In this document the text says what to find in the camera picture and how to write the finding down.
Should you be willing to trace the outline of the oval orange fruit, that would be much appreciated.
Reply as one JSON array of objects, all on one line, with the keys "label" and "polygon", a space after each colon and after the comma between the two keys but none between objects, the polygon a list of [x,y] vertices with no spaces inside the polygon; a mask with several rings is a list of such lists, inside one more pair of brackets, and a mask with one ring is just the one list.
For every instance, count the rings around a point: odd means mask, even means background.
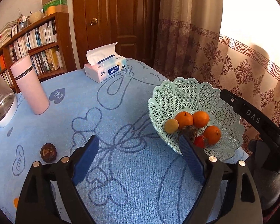
[{"label": "oval orange fruit", "polygon": [[13,200],[13,204],[14,204],[14,207],[17,208],[18,207],[18,201],[19,201],[19,198],[15,198]]}]

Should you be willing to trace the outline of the large round orange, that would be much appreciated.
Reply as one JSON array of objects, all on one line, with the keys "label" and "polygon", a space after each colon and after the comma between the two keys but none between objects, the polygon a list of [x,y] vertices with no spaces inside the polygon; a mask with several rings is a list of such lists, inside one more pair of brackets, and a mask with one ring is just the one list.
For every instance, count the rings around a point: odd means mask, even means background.
[{"label": "large round orange", "polygon": [[211,125],[204,130],[203,136],[206,138],[207,144],[212,146],[220,141],[221,132],[217,126]]}]

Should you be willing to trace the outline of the red cherry tomato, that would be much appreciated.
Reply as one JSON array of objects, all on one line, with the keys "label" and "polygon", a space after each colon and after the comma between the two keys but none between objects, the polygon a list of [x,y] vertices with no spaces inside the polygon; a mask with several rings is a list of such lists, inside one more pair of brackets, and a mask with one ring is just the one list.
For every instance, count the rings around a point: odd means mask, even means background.
[{"label": "red cherry tomato", "polygon": [[206,146],[208,145],[208,139],[205,136],[200,135],[195,138],[193,144],[199,148],[206,148]]}]

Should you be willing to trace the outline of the pale orange round fruit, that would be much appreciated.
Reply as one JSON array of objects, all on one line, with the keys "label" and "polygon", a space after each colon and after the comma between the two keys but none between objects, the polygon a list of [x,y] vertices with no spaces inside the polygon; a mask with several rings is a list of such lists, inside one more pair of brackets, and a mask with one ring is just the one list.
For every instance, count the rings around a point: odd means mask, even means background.
[{"label": "pale orange round fruit", "polygon": [[196,128],[203,128],[209,122],[209,115],[204,111],[197,111],[193,115],[193,125]]}]

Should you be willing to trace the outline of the dark purple passion fruit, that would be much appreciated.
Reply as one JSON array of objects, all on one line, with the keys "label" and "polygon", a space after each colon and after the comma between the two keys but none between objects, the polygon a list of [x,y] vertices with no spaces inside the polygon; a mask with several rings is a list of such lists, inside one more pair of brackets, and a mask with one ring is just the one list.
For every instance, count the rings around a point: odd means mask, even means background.
[{"label": "dark purple passion fruit", "polygon": [[192,143],[197,137],[198,129],[193,125],[184,126],[178,134],[178,140],[180,136],[186,136]]}]

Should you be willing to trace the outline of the small mandarin orange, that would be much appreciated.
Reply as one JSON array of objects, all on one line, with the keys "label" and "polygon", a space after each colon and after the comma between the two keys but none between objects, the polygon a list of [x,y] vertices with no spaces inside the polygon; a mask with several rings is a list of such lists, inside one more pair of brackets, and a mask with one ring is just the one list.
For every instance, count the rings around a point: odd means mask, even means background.
[{"label": "small mandarin orange", "polygon": [[186,126],[193,125],[194,122],[192,115],[186,111],[178,113],[174,119],[178,122],[178,130],[182,130]]}]

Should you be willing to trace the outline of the brown longan fruit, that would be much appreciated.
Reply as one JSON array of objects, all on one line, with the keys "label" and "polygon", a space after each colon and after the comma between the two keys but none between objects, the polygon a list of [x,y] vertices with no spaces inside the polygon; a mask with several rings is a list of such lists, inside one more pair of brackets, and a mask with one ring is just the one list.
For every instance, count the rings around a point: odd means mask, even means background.
[{"label": "brown longan fruit", "polygon": [[178,121],[176,119],[169,119],[164,124],[164,131],[168,134],[175,133],[179,128]]}]

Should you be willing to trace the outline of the light blue patterned tablecloth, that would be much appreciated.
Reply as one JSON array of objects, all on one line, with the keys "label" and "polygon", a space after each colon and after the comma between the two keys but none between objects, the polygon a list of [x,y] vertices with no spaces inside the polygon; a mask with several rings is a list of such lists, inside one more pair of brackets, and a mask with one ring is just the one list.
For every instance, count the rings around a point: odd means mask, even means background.
[{"label": "light blue patterned tablecloth", "polygon": [[201,185],[151,124],[148,100],[163,80],[128,59],[103,83],[83,70],[43,82],[50,106],[41,115],[17,94],[16,114],[0,128],[0,210],[15,221],[15,201],[44,144],[54,144],[62,158],[96,135],[99,151],[77,185],[96,223],[182,223]]}]

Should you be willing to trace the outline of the mint lattice fruit basket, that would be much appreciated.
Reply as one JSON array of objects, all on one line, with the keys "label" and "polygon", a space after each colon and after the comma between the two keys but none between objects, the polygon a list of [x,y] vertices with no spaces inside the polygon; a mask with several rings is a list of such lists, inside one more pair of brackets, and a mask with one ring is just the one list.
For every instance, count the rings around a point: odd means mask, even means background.
[{"label": "mint lattice fruit basket", "polygon": [[208,126],[214,125],[220,129],[219,142],[204,148],[207,155],[225,161],[234,157],[236,150],[243,144],[245,128],[240,124],[240,115],[220,98],[220,90],[209,83],[182,77],[177,77],[174,81],[165,80],[154,88],[153,96],[148,100],[148,109],[157,134],[177,154],[181,154],[178,133],[167,134],[164,125],[167,120],[183,111],[190,114],[204,111],[209,115]]}]

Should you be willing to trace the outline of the patterned beige curtain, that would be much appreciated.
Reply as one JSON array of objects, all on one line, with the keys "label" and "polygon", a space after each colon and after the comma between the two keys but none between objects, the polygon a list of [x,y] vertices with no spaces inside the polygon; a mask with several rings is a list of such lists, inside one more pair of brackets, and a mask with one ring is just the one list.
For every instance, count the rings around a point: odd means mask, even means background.
[{"label": "patterned beige curtain", "polygon": [[160,0],[154,68],[227,89],[280,125],[276,0]]}]

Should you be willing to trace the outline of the pink thermos bottle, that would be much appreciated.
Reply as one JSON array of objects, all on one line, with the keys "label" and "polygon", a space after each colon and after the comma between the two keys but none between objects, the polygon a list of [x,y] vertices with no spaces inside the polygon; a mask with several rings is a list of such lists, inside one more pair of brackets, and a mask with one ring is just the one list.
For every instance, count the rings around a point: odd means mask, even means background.
[{"label": "pink thermos bottle", "polygon": [[35,72],[30,56],[20,58],[10,69],[32,111],[36,115],[44,113],[49,107],[49,99]]}]

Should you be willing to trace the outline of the white tissue pack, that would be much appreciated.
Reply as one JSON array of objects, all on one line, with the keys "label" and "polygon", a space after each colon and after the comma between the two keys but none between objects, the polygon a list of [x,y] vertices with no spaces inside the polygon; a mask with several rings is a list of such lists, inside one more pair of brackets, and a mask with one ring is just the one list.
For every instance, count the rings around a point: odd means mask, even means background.
[{"label": "white tissue pack", "polygon": [[104,45],[86,52],[84,70],[88,78],[101,83],[127,67],[126,58],[116,53],[117,44]]}]

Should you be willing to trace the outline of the wooden bookshelf with books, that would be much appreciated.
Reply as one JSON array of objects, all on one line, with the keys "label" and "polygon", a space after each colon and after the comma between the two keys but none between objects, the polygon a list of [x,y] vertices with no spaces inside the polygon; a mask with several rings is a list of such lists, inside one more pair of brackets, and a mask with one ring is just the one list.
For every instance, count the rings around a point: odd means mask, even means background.
[{"label": "wooden bookshelf with books", "polygon": [[0,75],[14,91],[20,92],[11,66],[30,56],[40,81],[77,69],[74,60],[69,14],[56,12],[29,25],[0,48]]}]

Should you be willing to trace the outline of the woven round basket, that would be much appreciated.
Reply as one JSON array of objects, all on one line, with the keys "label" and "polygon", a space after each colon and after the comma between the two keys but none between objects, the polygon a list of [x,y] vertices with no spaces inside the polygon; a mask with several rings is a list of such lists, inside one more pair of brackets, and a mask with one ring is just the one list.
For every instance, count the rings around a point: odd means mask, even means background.
[{"label": "woven round basket", "polygon": [[35,13],[32,13],[31,15],[30,15],[30,17],[29,17],[29,22],[31,23],[31,24],[33,24],[33,23],[35,23],[35,22],[37,22],[37,21],[39,21],[39,20],[41,20],[42,19],[42,13],[41,13],[41,11],[36,11]]}]

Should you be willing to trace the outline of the brown wooden door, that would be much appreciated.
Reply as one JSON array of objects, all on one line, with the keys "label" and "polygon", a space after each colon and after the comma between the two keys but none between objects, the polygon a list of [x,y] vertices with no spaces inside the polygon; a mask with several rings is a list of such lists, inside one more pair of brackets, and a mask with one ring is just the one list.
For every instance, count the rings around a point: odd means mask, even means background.
[{"label": "brown wooden door", "polygon": [[153,66],[160,0],[73,0],[79,65],[86,52],[116,43],[116,52]]}]

